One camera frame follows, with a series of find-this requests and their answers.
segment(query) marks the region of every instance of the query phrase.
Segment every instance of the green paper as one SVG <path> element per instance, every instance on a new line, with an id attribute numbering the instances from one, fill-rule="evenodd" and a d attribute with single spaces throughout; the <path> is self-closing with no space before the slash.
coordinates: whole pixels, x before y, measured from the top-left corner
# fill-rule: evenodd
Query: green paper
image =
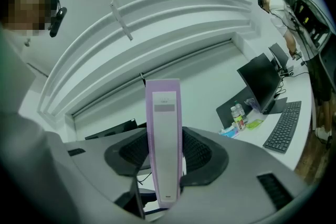
<path id="1" fill-rule="evenodd" d="M 246 127 L 249 129 L 249 130 L 253 130 L 255 127 L 257 127 L 261 122 L 263 122 L 262 120 L 255 120 L 255 121 L 252 121 L 251 123 L 248 123 L 246 124 Z"/>

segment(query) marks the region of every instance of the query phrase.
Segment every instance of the plastic bottle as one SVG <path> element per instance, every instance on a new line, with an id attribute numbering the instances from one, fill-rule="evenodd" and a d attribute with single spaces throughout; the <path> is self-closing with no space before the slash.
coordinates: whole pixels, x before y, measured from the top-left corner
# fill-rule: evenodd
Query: plastic bottle
<path id="1" fill-rule="evenodd" d="M 241 117 L 235 106 L 231 107 L 231 115 L 237 125 L 238 130 L 242 131 L 243 129 L 245 129 L 243 118 Z"/>
<path id="2" fill-rule="evenodd" d="M 235 106 L 238 112 L 240 113 L 240 116 L 242 116 L 244 124 L 248 123 L 247 116 L 245 115 L 245 111 L 243 109 L 243 106 L 238 103 L 238 101 L 235 101 Z"/>

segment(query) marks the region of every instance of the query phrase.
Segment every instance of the keyboard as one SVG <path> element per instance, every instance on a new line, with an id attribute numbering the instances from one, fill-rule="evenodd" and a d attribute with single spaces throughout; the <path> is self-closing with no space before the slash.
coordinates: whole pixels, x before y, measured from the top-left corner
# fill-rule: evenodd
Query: keyboard
<path id="1" fill-rule="evenodd" d="M 300 109 L 301 101 L 286 104 L 277 125 L 264 143 L 265 148 L 280 153 L 287 151 L 299 120 Z"/>

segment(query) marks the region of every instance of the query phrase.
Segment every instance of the wooden floor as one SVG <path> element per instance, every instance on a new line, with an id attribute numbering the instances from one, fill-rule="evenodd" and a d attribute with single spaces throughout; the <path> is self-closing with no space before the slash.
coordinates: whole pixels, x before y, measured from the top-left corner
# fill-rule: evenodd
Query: wooden floor
<path id="1" fill-rule="evenodd" d="M 323 115 L 320 117 L 318 125 L 320 126 L 322 123 Z M 332 136 L 333 140 L 331 147 L 327 150 L 325 144 L 322 144 L 315 136 L 314 131 L 310 131 L 308 134 L 305 148 L 295 169 L 295 172 L 309 185 L 318 183 L 320 181 L 324 171 L 326 170 L 329 160 L 336 152 L 336 135 L 334 126 L 332 130 Z"/>

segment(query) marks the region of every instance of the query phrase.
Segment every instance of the black pants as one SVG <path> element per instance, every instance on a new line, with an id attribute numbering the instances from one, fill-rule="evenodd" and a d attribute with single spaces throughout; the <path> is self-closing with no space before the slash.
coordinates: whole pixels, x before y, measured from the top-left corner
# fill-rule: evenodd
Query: black pants
<path id="1" fill-rule="evenodd" d="M 314 97 L 324 102 L 329 101 L 331 99 L 331 84 L 319 56 L 316 55 L 307 61 L 307 67 Z"/>

